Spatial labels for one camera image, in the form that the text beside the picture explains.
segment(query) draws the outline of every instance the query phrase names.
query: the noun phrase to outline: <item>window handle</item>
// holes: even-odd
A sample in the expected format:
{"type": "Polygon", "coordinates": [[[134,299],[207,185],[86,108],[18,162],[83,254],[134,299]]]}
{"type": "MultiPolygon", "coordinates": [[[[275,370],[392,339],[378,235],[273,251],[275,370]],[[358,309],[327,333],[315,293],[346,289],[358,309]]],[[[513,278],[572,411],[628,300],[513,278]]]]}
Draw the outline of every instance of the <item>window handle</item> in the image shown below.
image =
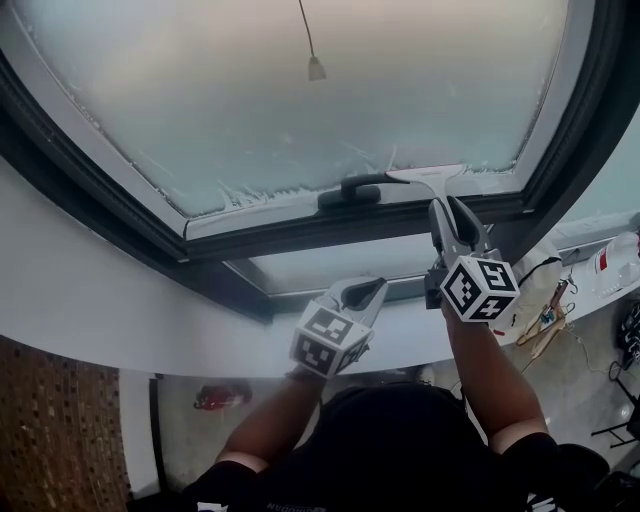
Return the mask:
{"type": "Polygon", "coordinates": [[[321,211],[335,210],[363,204],[380,202],[380,188],[376,185],[383,183],[405,184],[403,181],[386,174],[364,174],[350,176],[340,182],[340,190],[331,190],[318,194],[318,209],[321,211]]]}

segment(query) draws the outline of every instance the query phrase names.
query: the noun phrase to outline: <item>window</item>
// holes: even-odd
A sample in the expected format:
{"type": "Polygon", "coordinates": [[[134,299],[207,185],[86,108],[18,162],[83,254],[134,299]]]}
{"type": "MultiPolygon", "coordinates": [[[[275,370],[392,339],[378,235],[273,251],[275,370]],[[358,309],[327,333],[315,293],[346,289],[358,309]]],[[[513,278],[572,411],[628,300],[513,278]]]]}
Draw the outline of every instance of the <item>window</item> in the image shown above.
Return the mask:
{"type": "Polygon", "coordinates": [[[0,149],[108,240],[262,320],[274,298],[353,273],[412,280],[415,295],[436,256],[426,189],[383,184],[375,204],[331,210],[318,195],[462,164],[450,193],[499,228],[506,255],[526,250],[633,114],[638,88],[609,79],[637,67],[635,9],[7,1],[0,149]],[[539,227],[504,237],[521,222],[539,227]]]}
{"type": "Polygon", "coordinates": [[[640,228],[640,115],[636,113],[624,136],[598,176],[551,231],[566,254],[579,247],[586,259],[625,230],[640,228]]]}

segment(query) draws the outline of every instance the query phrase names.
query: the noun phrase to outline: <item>person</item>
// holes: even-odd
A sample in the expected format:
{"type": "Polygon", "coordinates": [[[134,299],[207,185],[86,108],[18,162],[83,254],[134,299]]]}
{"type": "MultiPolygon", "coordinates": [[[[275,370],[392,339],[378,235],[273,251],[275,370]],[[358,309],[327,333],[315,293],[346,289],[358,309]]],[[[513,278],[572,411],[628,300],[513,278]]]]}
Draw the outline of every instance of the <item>person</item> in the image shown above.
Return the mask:
{"type": "Polygon", "coordinates": [[[324,379],[294,371],[183,491],[192,510],[526,510],[529,493],[586,510],[595,482],[550,437],[540,403],[485,324],[442,312],[465,396],[417,383],[347,389],[295,448],[324,379]]]}

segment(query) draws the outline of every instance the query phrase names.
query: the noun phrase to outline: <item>white wall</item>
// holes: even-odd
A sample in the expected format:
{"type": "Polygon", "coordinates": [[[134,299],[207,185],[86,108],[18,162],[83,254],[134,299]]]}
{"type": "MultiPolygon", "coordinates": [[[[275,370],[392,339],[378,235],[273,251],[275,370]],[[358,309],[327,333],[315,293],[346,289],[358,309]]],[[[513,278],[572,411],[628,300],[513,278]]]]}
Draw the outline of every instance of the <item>white wall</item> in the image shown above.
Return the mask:
{"type": "MultiPolygon", "coordinates": [[[[93,234],[0,159],[0,333],[76,359],[148,372],[279,377],[297,315],[263,326],[174,283],[93,234]]],[[[439,312],[383,308],[352,371],[451,357],[439,312]]]]}
{"type": "Polygon", "coordinates": [[[160,492],[149,415],[150,377],[145,372],[120,370],[120,429],[134,499],[160,492]]]}

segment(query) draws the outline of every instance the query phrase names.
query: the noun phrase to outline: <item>window frame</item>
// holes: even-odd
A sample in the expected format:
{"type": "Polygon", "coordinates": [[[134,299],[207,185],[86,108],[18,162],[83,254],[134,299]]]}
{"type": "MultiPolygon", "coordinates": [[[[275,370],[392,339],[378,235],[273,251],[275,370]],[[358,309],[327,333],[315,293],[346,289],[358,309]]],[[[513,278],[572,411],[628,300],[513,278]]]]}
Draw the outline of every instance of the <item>window frame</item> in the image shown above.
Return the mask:
{"type": "MultiPolygon", "coordinates": [[[[463,198],[484,224],[495,224],[492,241],[508,261],[517,261],[564,215],[631,121],[640,101],[640,34],[633,29],[639,12],[631,1],[595,0],[576,86],[527,185],[519,192],[463,198]]],[[[299,308],[300,301],[268,296],[226,261],[430,231],[430,200],[417,200],[318,211],[185,240],[184,231],[176,232],[142,205],[53,122],[1,52],[0,135],[0,154],[94,232],[181,284],[262,322],[274,312],[299,308]]],[[[422,294],[418,280],[398,281],[391,299],[422,294]]]]}
{"type": "MultiPolygon", "coordinates": [[[[453,195],[469,196],[480,191],[518,193],[524,188],[560,122],[578,79],[589,40],[594,4],[595,0],[568,0],[565,24],[552,61],[549,84],[541,107],[531,120],[514,167],[508,172],[456,176],[449,183],[453,195]]],[[[99,125],[81,112],[73,96],[65,91],[41,57],[22,23],[17,9],[8,2],[4,12],[0,11],[0,47],[29,93],[57,126],[89,155],[101,172],[185,240],[212,240],[214,236],[259,229],[272,223],[304,221],[318,213],[317,205],[311,198],[300,198],[195,218],[183,215],[169,198],[163,197],[136,170],[136,164],[128,161],[127,156],[118,150],[109,140],[109,134],[102,133],[99,125]]],[[[424,198],[424,193],[424,190],[414,187],[383,187],[380,204],[420,200],[424,198]]]]}

